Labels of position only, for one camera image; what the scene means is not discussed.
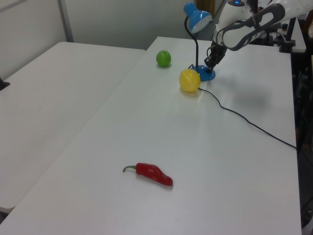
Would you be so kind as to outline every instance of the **white table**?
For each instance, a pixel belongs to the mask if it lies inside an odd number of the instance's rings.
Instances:
[[[59,43],[0,91],[0,211],[10,212],[132,69],[143,50]]]
[[[200,61],[210,44],[199,42]],[[156,65],[162,49],[170,68]],[[209,94],[182,92],[179,74],[194,57],[192,40],[157,38],[0,235],[300,235],[296,151]],[[290,55],[248,45],[228,51],[216,73],[201,87],[295,144]],[[122,173],[138,162],[158,165],[174,187]]]

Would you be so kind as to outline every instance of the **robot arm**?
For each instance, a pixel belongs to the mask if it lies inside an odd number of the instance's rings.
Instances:
[[[205,59],[210,72],[225,56],[227,49],[239,50],[257,38],[265,28],[312,9],[312,0],[273,0],[266,8],[252,15],[241,0],[229,1],[216,25],[211,54]]]

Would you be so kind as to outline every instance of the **lemon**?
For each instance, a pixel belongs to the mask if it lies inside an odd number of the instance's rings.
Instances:
[[[195,92],[200,86],[200,76],[192,69],[185,69],[180,73],[179,76],[180,86],[186,92]]]

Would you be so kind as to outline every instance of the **black cord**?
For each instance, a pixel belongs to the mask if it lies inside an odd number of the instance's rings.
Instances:
[[[257,126],[256,124],[250,122],[246,117],[244,117],[243,115],[237,113],[236,111],[233,111],[233,110],[231,110],[231,109],[228,109],[228,108],[223,107],[223,106],[221,105],[219,99],[217,99],[216,96],[213,95],[211,92],[209,92],[209,91],[207,91],[207,90],[205,90],[205,89],[202,89],[202,88],[200,88],[200,87],[199,87],[199,90],[211,94],[211,95],[217,100],[217,102],[219,103],[219,105],[220,105],[220,107],[221,107],[222,109],[225,109],[225,110],[227,110],[227,111],[230,111],[230,112],[232,112],[232,113],[237,114],[238,116],[240,116],[240,117],[242,117],[244,120],[246,120],[247,123],[249,123],[250,125],[252,125],[252,126],[254,126],[254,127],[256,127],[256,128],[258,128],[260,131],[263,131],[264,133],[268,134],[269,136],[273,137],[274,139],[280,141],[281,143],[284,143],[284,144],[288,145],[288,146],[291,147],[291,148],[294,148],[294,149],[297,150],[297,151],[301,151],[301,153],[303,154],[303,156],[308,160],[308,162],[310,163],[310,165],[313,167],[312,162],[309,160],[309,158],[307,157],[307,155],[305,155],[305,153],[302,151],[302,149],[299,149],[299,148],[297,148],[296,146],[293,146],[292,144],[287,143],[287,142],[285,142],[285,141],[283,141],[283,140],[277,138],[276,136],[272,135],[271,133],[267,132],[266,130],[262,129],[261,127]]]

